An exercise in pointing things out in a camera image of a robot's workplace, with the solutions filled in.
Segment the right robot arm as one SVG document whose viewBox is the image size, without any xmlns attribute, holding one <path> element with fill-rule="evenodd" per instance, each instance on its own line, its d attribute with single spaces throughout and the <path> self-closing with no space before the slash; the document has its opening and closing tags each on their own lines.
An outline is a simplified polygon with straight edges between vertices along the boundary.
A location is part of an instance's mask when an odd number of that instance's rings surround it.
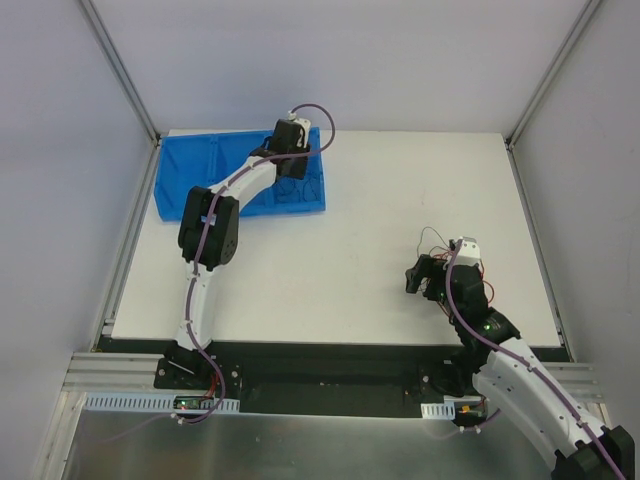
<svg viewBox="0 0 640 480">
<path fill-rule="evenodd" d="M 488 399 L 534 446 L 554 479 L 633 479 L 633 437 L 608 427 L 544 367 L 509 319 L 490 306 L 479 264 L 422 254 L 405 290 L 447 314 L 463 349 L 429 375 L 440 394 Z"/>
</svg>

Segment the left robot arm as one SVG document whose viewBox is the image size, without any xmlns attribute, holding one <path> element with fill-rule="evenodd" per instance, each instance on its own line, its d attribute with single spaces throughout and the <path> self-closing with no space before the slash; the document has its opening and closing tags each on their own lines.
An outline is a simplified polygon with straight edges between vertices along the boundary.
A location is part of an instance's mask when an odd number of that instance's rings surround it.
<svg viewBox="0 0 640 480">
<path fill-rule="evenodd" d="M 239 216 L 258 194 L 282 177 L 303 179 L 308 165 L 311 122 L 291 113 L 225 179 L 187 195 L 178 246 L 186 262 L 185 313 L 165 352 L 188 388 L 210 380 L 213 367 L 201 351 L 213 339 L 218 284 L 238 245 Z"/>
</svg>

